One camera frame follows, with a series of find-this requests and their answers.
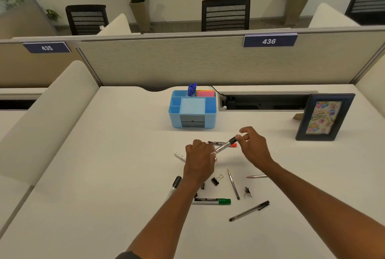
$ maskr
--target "red marker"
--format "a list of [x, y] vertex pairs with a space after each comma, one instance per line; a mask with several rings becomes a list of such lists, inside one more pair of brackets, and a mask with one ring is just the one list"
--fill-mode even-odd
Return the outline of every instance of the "red marker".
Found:
[[[207, 142], [208, 144], [211, 144], [211, 145], [224, 145], [226, 144], [227, 142]], [[237, 144], [232, 144], [230, 145], [229, 147], [237, 147]]]

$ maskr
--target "cable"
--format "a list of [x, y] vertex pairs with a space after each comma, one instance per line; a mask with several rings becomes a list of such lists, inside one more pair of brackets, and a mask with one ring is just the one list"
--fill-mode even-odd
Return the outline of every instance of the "cable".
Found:
[[209, 86], [209, 87], [212, 87], [214, 89], [214, 91], [217, 92], [219, 95], [224, 96], [225, 98], [227, 97], [226, 95], [223, 95], [220, 92], [218, 92], [217, 89], [214, 88], [214, 86]]

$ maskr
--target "desk number sign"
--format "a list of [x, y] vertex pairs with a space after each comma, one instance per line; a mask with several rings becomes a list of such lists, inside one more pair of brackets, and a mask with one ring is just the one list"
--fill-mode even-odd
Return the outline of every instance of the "desk number sign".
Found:
[[246, 34], [243, 47], [294, 46], [297, 37], [297, 33]]
[[31, 53], [63, 53], [71, 52], [65, 42], [30, 42], [23, 43]]

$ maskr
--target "office chair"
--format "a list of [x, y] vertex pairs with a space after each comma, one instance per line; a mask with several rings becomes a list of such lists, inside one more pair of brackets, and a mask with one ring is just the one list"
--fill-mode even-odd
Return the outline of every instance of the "office chair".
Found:
[[72, 35], [95, 35], [100, 25], [107, 26], [108, 18], [103, 4], [79, 4], [65, 7]]
[[385, 25], [385, 0], [350, 0], [345, 15], [360, 25]]
[[248, 30], [250, 0], [202, 1], [202, 31]]

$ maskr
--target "floor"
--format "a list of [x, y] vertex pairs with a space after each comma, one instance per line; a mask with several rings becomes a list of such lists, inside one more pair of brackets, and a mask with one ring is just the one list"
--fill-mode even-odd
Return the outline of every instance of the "floor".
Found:
[[[250, 19], [249, 29], [274, 29], [274, 28], [307, 28], [311, 17], [300, 18], [296, 26], [284, 26], [281, 18]], [[59, 35], [71, 35], [69, 26], [56, 27]], [[139, 32], [136, 24], [130, 24], [131, 32]], [[200, 32], [200, 21], [181, 22], [155, 22], [152, 24], [152, 33], [175, 33], [175, 32]]]

